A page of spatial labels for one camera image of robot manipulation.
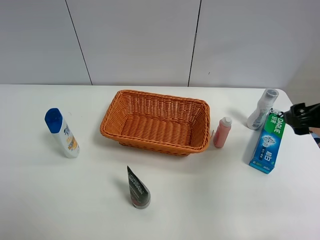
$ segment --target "blue cap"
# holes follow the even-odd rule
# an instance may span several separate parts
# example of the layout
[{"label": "blue cap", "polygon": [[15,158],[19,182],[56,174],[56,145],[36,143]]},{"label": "blue cap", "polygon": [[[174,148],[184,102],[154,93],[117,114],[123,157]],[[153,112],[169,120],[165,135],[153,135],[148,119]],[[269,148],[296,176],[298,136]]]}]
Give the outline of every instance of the blue cap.
[{"label": "blue cap", "polygon": [[49,109],[45,114],[44,120],[52,134],[60,132],[63,117],[58,108]]}]

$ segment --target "white bottle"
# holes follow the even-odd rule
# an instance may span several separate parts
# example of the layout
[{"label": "white bottle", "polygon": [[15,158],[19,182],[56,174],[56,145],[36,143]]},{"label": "white bottle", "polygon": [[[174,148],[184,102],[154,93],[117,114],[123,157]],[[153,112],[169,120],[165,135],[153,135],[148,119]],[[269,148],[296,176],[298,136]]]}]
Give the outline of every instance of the white bottle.
[{"label": "white bottle", "polygon": [[256,110],[249,116],[248,120],[246,121],[248,128],[257,130],[264,124],[267,114],[272,108],[278,96],[279,92],[273,88],[267,88],[266,90],[264,90],[263,95],[258,101]]},{"label": "white bottle", "polygon": [[49,109],[45,114],[44,120],[66,157],[70,159],[78,157],[80,152],[79,144],[59,109]]}]

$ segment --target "basket rim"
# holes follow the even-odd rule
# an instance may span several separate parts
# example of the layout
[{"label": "basket rim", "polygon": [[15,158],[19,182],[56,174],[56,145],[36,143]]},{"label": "basket rim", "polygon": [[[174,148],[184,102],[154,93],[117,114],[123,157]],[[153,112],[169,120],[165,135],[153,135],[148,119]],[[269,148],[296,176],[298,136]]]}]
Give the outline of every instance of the basket rim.
[{"label": "basket rim", "polygon": [[[104,122],[108,122],[108,113],[112,107],[112,105],[118,100],[119,96],[123,93],[135,93],[135,94],[142,94],[142,95],[148,95],[148,96],[155,96],[155,97],[161,97],[161,98],[170,98],[170,99],[175,99],[179,100],[182,102],[188,101],[188,102],[196,102],[199,104],[202,104],[204,106],[204,111],[209,113],[206,114],[205,117],[205,131],[208,132],[206,137],[203,139],[201,146],[188,146],[188,145],[179,145],[179,144],[172,144],[170,142],[162,142],[162,141],[155,141],[155,140],[148,140],[148,139],[142,139],[140,137],[131,137],[131,136],[124,136],[121,134],[114,134],[108,131],[104,130]],[[123,89],[119,90],[116,95],[114,96],[113,100],[111,101],[105,115],[103,116],[101,125],[100,125],[100,133],[107,138],[114,139],[116,141],[135,141],[137,143],[151,143],[151,144],[156,144],[164,147],[173,147],[173,148],[179,148],[182,151],[187,151],[188,153],[200,153],[203,152],[207,147],[209,146],[209,141],[210,141],[210,119],[208,117],[210,116],[210,107],[207,104],[206,101],[201,100],[201,99],[196,99],[196,98],[189,98],[189,97],[181,97],[181,96],[172,96],[172,95],[165,95],[165,94],[159,94],[159,93],[151,93],[151,92],[145,92],[145,91],[138,91],[138,90],[130,90],[130,89]]]}]

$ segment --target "white cap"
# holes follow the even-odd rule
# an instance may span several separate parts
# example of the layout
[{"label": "white cap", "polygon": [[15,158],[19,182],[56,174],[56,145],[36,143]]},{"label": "white cap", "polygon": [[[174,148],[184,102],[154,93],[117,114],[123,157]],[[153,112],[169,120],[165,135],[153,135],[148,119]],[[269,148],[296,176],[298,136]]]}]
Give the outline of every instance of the white cap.
[{"label": "white cap", "polygon": [[225,116],[224,118],[221,119],[221,123],[225,127],[230,127],[232,124],[232,119],[231,117]]},{"label": "white cap", "polygon": [[279,96],[279,92],[273,88],[264,90],[260,100],[264,101],[268,106],[272,106]]}]

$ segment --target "white bottle with gray cap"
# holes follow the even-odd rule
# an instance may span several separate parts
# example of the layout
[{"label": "white bottle with gray cap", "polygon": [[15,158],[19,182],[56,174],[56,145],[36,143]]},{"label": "white bottle with gray cap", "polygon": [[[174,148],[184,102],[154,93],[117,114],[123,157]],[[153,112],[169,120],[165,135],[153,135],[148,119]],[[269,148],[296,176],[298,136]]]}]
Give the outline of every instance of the white bottle with gray cap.
[{"label": "white bottle with gray cap", "polygon": [[265,122],[266,117],[277,97],[279,92],[273,88],[264,90],[263,95],[258,101],[256,110],[249,116],[246,124],[252,130],[259,129]]}]

